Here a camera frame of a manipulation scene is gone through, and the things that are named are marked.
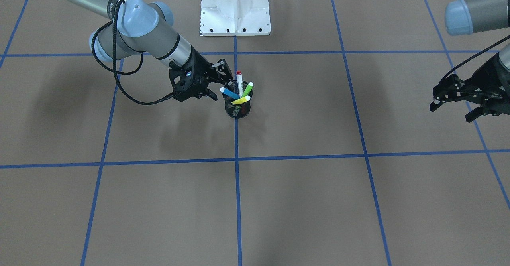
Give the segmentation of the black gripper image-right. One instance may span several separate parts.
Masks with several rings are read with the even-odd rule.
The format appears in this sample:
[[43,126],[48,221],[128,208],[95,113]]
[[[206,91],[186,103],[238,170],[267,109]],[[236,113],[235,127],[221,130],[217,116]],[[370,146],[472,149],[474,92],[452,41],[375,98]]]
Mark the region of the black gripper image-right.
[[510,115],[509,70],[500,61],[499,55],[494,55],[465,81],[458,75],[441,79],[432,93],[430,112],[452,101],[466,100],[478,104],[465,115],[467,123],[481,116]]

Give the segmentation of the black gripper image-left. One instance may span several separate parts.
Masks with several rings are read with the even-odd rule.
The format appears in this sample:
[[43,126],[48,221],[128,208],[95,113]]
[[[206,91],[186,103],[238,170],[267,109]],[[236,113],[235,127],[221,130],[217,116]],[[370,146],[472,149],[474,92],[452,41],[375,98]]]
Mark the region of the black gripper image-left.
[[212,64],[195,49],[191,50],[190,58],[183,66],[169,69],[169,78],[173,98],[177,101],[185,101],[191,97],[209,97],[218,101],[217,94],[209,89],[209,83],[231,86],[233,82],[231,68],[225,59]]

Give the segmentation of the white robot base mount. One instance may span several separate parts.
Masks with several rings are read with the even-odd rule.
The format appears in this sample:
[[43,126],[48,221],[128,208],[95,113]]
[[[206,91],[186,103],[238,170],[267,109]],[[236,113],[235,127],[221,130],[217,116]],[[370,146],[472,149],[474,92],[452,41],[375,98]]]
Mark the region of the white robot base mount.
[[269,0],[201,0],[202,36],[269,36]]

